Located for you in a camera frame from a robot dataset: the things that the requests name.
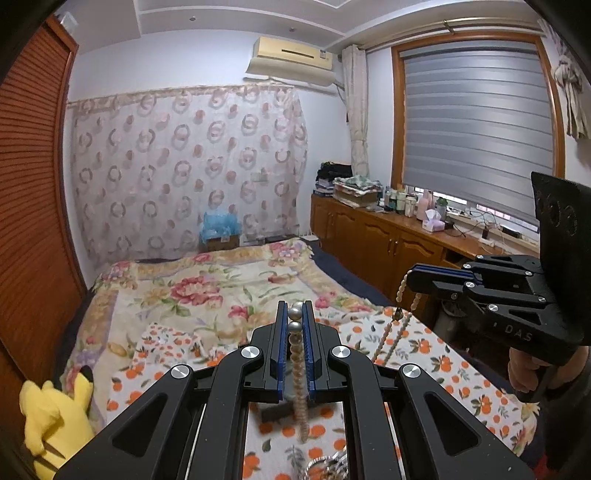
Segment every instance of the blue gripper pad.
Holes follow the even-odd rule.
[[[315,329],[316,324],[314,320],[314,312],[312,312],[312,308],[309,308],[308,305],[311,305],[309,301],[304,303],[304,307],[302,308],[301,312],[301,322],[304,336],[304,359],[306,361],[306,380],[308,383],[308,394],[310,398],[313,400],[314,395],[316,393],[316,382],[314,381],[314,353],[312,349],[310,330]]]
[[[283,306],[283,311],[278,312],[277,318],[280,319],[280,324],[277,325],[275,321],[275,328],[280,328],[279,337],[279,355],[277,358],[277,396],[279,400],[283,400],[283,388],[285,383],[285,369],[287,368],[287,303],[280,303]]]
[[[413,267],[413,271],[425,273],[439,273],[449,275],[451,277],[456,277],[458,279],[461,279],[462,281],[473,281],[476,284],[481,283],[476,279],[476,276],[473,272],[469,270],[460,270],[458,268],[438,267],[436,265],[417,265],[416,267]]]

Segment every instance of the wooden window frame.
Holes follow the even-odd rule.
[[[541,37],[535,34],[521,32],[479,30],[445,33],[433,37],[419,38],[418,40],[413,40],[392,47],[392,72],[394,74],[394,148],[392,150],[392,175],[390,178],[390,185],[392,187],[402,185],[402,172],[404,171],[404,150],[406,142],[406,76],[404,71],[404,60],[400,57],[400,53],[405,50],[411,50],[412,48],[428,47],[441,43],[465,40],[509,40],[533,43],[535,45],[540,57],[542,73],[546,80],[548,98],[550,100],[554,147],[553,174],[556,177],[564,178],[564,124],[562,109],[560,107],[560,98],[558,96],[556,82],[552,77],[550,61]]]

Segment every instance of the small potted plant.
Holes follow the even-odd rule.
[[[439,197],[437,199],[436,209],[439,212],[439,215],[441,215],[441,221],[445,222],[445,215],[447,212],[447,200],[443,197]]]

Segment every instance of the power strip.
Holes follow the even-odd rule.
[[[481,244],[488,245],[489,247],[493,247],[493,248],[494,248],[494,246],[495,246],[495,241],[494,241],[494,240],[489,240],[488,238],[482,238],[482,237],[480,237],[480,238],[478,239],[478,241],[479,241]]]

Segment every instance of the white curtain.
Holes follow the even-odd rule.
[[[368,66],[365,51],[351,45],[343,50],[345,98],[351,132],[353,175],[369,176],[368,163]]]
[[[582,108],[579,95],[583,93],[583,78],[579,66],[571,55],[569,48],[560,36],[545,20],[540,25],[546,36],[552,40],[558,51],[558,66],[554,69],[554,80],[562,88],[566,96],[567,134],[579,140],[589,138],[587,117]]]
[[[248,239],[297,233],[307,132],[291,87],[81,100],[72,145],[76,208],[95,267],[197,251],[205,213],[235,213]]]

